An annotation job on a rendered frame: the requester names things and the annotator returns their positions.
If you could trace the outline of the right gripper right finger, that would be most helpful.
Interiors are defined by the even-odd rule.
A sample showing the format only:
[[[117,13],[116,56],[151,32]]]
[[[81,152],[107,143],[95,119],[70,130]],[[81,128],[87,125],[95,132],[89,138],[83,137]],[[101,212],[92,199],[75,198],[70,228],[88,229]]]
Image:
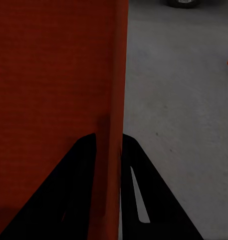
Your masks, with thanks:
[[[121,210],[123,240],[204,240],[139,142],[123,134]],[[150,223],[139,220],[131,167]]]

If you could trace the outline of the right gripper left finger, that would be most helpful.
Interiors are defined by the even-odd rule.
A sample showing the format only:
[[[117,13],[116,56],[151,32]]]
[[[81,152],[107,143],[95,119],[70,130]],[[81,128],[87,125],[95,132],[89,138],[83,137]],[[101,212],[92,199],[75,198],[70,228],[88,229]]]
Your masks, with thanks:
[[[0,234],[0,240],[87,240],[96,134],[81,137]]]

